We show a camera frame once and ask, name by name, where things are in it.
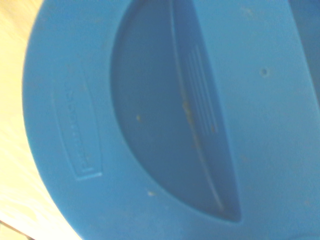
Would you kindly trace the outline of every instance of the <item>blue plastic lid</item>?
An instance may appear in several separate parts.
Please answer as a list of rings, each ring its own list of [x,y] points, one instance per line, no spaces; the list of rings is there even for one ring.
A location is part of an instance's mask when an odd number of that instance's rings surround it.
[[[320,3],[46,0],[23,113],[85,240],[320,240]]]

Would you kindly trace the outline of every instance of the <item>small hole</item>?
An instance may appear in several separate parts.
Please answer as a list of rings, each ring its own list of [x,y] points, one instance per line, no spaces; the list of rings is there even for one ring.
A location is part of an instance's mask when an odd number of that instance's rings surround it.
[[[260,75],[261,75],[261,77],[263,77],[263,78],[269,77],[269,75],[270,75],[269,69],[266,68],[266,67],[262,68],[262,69],[260,70]]]

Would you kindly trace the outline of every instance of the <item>wooden table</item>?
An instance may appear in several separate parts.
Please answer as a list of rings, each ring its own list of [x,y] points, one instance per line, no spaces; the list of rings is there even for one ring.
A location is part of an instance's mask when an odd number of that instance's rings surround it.
[[[35,240],[78,240],[38,174],[24,128],[23,64],[41,3],[0,0],[0,221]]]

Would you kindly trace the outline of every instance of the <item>embossed logo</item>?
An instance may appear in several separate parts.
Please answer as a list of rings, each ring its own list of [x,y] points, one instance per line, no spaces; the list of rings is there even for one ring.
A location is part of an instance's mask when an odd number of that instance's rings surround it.
[[[78,180],[102,175],[100,136],[88,76],[68,71],[54,82],[54,107],[66,158]]]

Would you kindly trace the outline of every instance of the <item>blue plastic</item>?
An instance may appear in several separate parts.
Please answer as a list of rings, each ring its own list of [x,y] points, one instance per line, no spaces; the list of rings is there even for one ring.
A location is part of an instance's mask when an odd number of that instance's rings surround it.
[[[46,0],[23,113],[85,240],[320,240],[320,3]]]

